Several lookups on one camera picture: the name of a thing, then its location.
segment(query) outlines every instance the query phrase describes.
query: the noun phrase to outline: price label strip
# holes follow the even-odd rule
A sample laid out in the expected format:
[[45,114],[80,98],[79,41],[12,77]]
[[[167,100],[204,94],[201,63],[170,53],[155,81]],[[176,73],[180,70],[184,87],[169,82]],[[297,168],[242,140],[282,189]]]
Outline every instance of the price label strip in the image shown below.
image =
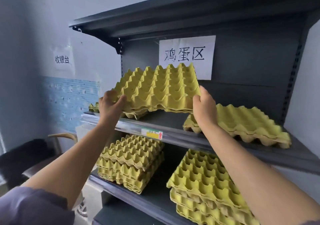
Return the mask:
[[141,134],[150,138],[162,140],[163,132],[153,129],[141,128]]

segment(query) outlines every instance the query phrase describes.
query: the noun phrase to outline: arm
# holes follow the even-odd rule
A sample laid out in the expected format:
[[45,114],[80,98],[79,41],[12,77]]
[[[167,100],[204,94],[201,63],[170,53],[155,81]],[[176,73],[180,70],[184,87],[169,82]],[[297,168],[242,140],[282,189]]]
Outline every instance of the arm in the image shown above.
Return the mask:
[[262,225],[298,225],[320,219],[320,205],[218,126],[216,103],[206,89],[193,99],[195,119]]
[[100,120],[84,138],[55,161],[37,172],[22,186],[45,191],[67,198],[72,209],[94,164],[112,136],[126,101],[122,96],[116,104],[111,102],[114,91],[107,91],[99,99]]

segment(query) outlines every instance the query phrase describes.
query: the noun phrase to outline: person's left hand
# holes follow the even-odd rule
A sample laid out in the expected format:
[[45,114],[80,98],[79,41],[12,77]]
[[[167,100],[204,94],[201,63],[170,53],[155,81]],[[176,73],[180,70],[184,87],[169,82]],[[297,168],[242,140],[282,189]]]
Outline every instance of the person's left hand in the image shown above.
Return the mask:
[[122,95],[119,100],[114,103],[112,99],[114,99],[116,95],[115,90],[106,91],[102,98],[99,98],[99,112],[100,112],[100,120],[99,123],[108,123],[116,125],[120,114],[122,113],[122,109],[126,103],[127,97],[126,95]]

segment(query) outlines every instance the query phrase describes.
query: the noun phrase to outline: stack of egg trays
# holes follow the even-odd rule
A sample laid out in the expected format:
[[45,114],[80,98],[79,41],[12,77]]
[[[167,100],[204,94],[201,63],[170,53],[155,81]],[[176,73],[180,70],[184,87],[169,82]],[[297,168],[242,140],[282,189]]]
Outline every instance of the stack of egg trays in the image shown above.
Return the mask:
[[164,143],[160,141],[126,135],[104,148],[97,161],[98,174],[141,194],[164,160],[163,147]]
[[[290,135],[257,107],[248,109],[245,106],[217,104],[217,120],[218,125],[232,137],[239,135],[244,142],[252,142],[257,138],[265,146],[278,144],[285,149],[291,145]],[[201,132],[193,114],[187,117],[183,129]]]
[[185,66],[180,63],[177,68],[172,64],[165,69],[158,65],[155,70],[146,67],[143,71],[130,69],[117,82],[114,90],[127,96],[125,112],[162,109],[169,112],[191,113],[193,110],[192,98],[200,94],[199,84],[195,75],[194,66],[190,63]]
[[177,213],[199,225],[259,225],[216,155],[189,149],[167,187]]
[[[99,103],[96,102],[95,105],[93,105],[92,103],[89,104],[89,111],[90,112],[94,112],[94,113],[99,113]],[[126,116],[127,118],[135,118],[135,119],[139,119],[142,116],[145,116],[148,113],[148,110],[146,109],[142,109],[142,110],[137,110],[137,111],[124,111],[121,113],[120,117],[124,117]]]

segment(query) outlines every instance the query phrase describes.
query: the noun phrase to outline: purple shirt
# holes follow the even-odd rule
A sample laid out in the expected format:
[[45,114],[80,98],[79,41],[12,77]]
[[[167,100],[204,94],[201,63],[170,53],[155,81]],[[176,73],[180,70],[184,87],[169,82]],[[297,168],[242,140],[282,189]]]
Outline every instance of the purple shirt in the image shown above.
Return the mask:
[[1,225],[73,225],[67,199],[43,189],[15,187],[0,198]]

